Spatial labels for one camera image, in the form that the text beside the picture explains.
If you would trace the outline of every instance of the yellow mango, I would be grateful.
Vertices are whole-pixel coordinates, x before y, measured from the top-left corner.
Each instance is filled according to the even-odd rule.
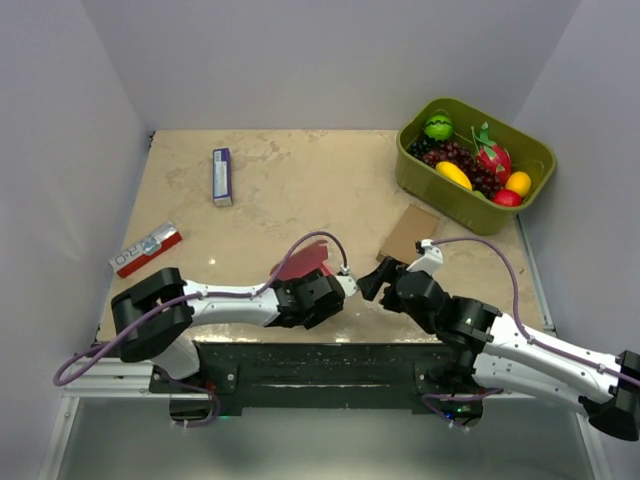
[[[436,165],[436,171],[447,177],[449,180],[456,182],[458,185],[462,185],[467,190],[471,190],[471,182],[469,181],[469,178],[453,163],[438,162]]]

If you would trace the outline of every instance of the grapes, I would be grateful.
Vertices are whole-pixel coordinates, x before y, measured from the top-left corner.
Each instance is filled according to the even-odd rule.
[[[469,178],[473,189],[489,200],[502,188],[498,176],[478,163],[473,153],[457,142],[437,142],[422,135],[407,151],[431,168],[436,168],[438,163],[444,161],[453,163]]]

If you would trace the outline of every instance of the olive green basket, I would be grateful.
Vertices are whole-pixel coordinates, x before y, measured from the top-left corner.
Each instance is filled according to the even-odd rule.
[[[407,149],[418,138],[427,119],[439,113],[451,118],[454,127],[451,140],[472,152],[475,147],[471,127],[478,131],[484,122],[488,122],[491,140],[509,151],[512,170],[526,172],[531,177],[531,190],[521,205],[503,207],[481,198],[409,155]],[[516,214],[531,205],[556,169],[556,159],[548,147],[455,98],[438,98],[429,103],[400,130],[396,144],[398,185],[478,235],[499,232]]]

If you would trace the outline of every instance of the white wall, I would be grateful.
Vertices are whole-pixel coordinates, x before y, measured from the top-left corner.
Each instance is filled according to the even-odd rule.
[[[560,335],[640,351],[640,3],[583,0],[516,124],[551,144],[558,171],[525,216]],[[606,439],[616,480],[640,445]]]
[[[579,0],[83,0],[154,128],[399,128],[455,95],[511,121]]]
[[[97,327],[145,132],[78,0],[0,7],[0,478],[35,478]]]

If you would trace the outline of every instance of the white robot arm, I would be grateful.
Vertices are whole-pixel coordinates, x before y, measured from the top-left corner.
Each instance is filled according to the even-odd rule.
[[[200,369],[196,347],[183,334],[187,328],[221,323],[312,328],[342,310],[345,298],[357,291],[348,274],[314,271],[268,288],[227,287],[184,281],[178,269],[166,268],[114,297],[111,308],[120,333],[158,302],[184,299],[135,329],[120,349],[123,361],[150,360],[179,380]]]
[[[418,242],[416,248],[420,257],[408,267],[387,258],[358,285],[365,299],[372,300],[381,285],[389,283],[380,303],[409,314],[453,349],[452,362],[433,371],[432,380],[452,389],[476,385],[553,401],[588,416],[605,433],[638,440],[639,355],[577,347],[478,300],[450,297],[433,279],[444,262],[441,250],[431,240]]]

